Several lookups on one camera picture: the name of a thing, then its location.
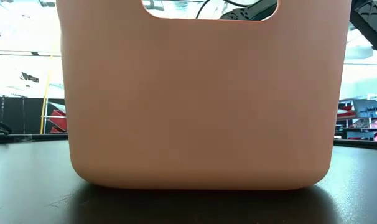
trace handle cutout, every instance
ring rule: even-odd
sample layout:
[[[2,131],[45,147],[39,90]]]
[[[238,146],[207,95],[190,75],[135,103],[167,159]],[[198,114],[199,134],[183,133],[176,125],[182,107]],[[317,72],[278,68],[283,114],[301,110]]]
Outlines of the handle cutout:
[[[146,11],[163,19],[265,21],[278,0],[142,0]]]

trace dark table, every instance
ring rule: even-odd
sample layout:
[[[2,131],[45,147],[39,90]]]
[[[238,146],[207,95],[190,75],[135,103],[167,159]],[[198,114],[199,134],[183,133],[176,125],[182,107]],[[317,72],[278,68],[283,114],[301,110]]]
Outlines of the dark table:
[[[335,147],[326,178],[300,190],[120,190],[88,184],[68,142],[0,145],[4,223],[377,223],[377,151]]]

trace red object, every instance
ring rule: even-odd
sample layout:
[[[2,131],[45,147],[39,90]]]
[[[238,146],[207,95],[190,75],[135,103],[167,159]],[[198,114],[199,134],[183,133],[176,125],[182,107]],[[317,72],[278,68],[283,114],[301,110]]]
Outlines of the red object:
[[[350,106],[344,106],[342,108],[339,108],[341,110],[347,111],[346,113],[337,114],[337,118],[352,118],[356,116],[356,111],[351,110],[353,108],[353,105]]]
[[[52,130],[50,130],[51,134],[58,134],[58,133],[65,133],[65,131],[61,130],[58,127],[52,127]]]
[[[59,110],[53,110],[53,113],[51,116],[66,117],[65,113]],[[62,131],[67,132],[67,119],[66,118],[50,118],[49,121],[55,124]]]

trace metal frame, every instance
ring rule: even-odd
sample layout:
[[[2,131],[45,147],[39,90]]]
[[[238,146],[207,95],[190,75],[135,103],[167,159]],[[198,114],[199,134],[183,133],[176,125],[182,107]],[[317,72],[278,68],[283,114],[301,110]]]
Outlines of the metal frame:
[[[358,147],[363,149],[377,149],[376,141],[354,141],[345,139],[335,139],[333,140],[333,145],[344,147]]]
[[[68,140],[68,134],[0,134],[0,144],[62,140]]]
[[[377,5],[372,0],[353,0],[350,22],[377,50]]]

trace storage bin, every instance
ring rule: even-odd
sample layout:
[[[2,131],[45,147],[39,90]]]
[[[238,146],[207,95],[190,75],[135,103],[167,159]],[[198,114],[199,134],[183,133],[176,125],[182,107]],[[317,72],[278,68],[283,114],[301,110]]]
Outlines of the storage bin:
[[[159,19],[141,0],[58,0],[74,169],[129,189],[318,182],[350,3],[280,1],[253,22]]]

